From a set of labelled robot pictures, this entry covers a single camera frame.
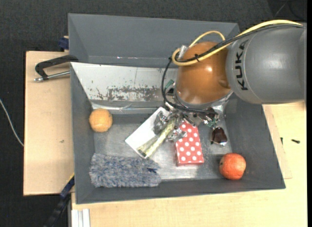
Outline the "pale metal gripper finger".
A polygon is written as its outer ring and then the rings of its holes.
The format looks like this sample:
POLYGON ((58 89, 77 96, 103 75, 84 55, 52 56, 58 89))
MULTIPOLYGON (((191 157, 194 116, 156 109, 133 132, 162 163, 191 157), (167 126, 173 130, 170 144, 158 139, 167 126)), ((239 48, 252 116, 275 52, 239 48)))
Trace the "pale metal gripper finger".
POLYGON ((155 135, 145 142, 143 145, 137 148, 138 152, 156 152, 162 145, 169 134, 169 122, 166 122, 166 116, 159 112, 154 121, 153 132, 155 135))
POLYGON ((176 142, 186 135, 186 131, 179 128, 177 120, 169 120, 165 127, 146 143, 145 158, 151 158, 166 139, 176 142))

